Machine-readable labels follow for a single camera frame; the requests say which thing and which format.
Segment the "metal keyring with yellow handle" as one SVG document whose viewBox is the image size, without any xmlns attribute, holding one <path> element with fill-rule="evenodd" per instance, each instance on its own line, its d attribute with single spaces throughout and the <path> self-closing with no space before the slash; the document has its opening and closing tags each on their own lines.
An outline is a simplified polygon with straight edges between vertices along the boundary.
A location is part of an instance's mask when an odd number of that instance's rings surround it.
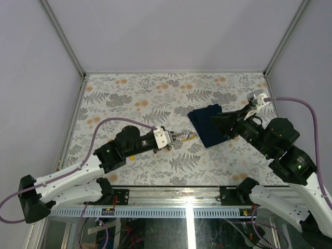
<svg viewBox="0 0 332 249">
<path fill-rule="evenodd" d="M 183 131 L 179 131 L 178 133 L 178 141 L 181 142 L 186 142 L 186 141 L 190 141 L 193 140 L 197 137 L 197 133 L 190 131 L 190 130 L 183 130 Z"/>
</svg>

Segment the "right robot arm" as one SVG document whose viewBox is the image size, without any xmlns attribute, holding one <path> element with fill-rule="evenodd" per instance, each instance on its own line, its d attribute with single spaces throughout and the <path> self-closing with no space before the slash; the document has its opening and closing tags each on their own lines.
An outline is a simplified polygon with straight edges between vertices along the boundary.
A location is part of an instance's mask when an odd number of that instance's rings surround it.
<svg viewBox="0 0 332 249">
<path fill-rule="evenodd" d="M 272 172 L 298 193 L 306 207 L 301 208 L 271 193 L 253 179 L 245 180 L 252 188 L 240 188 L 237 200 L 241 204 L 253 202 L 267 208 L 314 245 L 331 244 L 331 207 L 325 200 L 327 191 L 319 185 L 315 163 L 294 144 L 300 137 L 299 132 L 286 118 L 274 118 L 264 127 L 257 123 L 259 117 L 248 117 L 248 113 L 246 108 L 219 113 L 211 121 L 222 135 L 229 139 L 240 136 L 269 160 Z"/>
</svg>

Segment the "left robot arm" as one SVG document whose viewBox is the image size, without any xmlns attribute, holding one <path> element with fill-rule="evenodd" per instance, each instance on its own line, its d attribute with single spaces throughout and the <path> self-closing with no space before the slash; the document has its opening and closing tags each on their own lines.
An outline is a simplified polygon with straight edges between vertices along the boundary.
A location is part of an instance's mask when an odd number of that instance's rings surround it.
<svg viewBox="0 0 332 249">
<path fill-rule="evenodd" d="M 22 177 L 18 197 L 24 221 L 37 222 L 68 204 L 111 203 L 114 192 L 104 175 L 124 166 L 131 156 L 148 151 L 156 153 L 175 140 L 175 133 L 164 127 L 141 135 L 137 127 L 126 126 L 114 140 L 96 149 L 82 163 L 38 178 Z"/>
</svg>

